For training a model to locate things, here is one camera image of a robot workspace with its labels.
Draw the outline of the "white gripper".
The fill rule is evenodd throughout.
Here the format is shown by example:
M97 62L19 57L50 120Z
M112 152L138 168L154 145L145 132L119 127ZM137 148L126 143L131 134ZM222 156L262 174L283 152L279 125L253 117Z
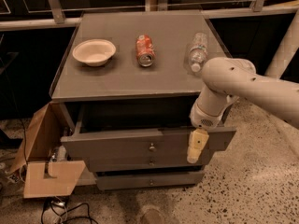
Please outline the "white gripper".
M212 116L205 113L197 103L194 103L190 113L191 124L195 129L190 133L189 144L187 149L187 162L196 163L206 146L209 135L206 130L214 129L218 126L222 118L222 114Z

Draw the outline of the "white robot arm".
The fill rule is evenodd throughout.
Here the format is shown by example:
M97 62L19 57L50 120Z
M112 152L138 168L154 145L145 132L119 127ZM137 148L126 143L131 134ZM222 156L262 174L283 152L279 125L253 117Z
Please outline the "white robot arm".
M299 84L275 77L260 76L246 59L216 57L205 60L197 69L203 89L195 100L190 120L187 162L196 163L226 108L242 97L299 128Z

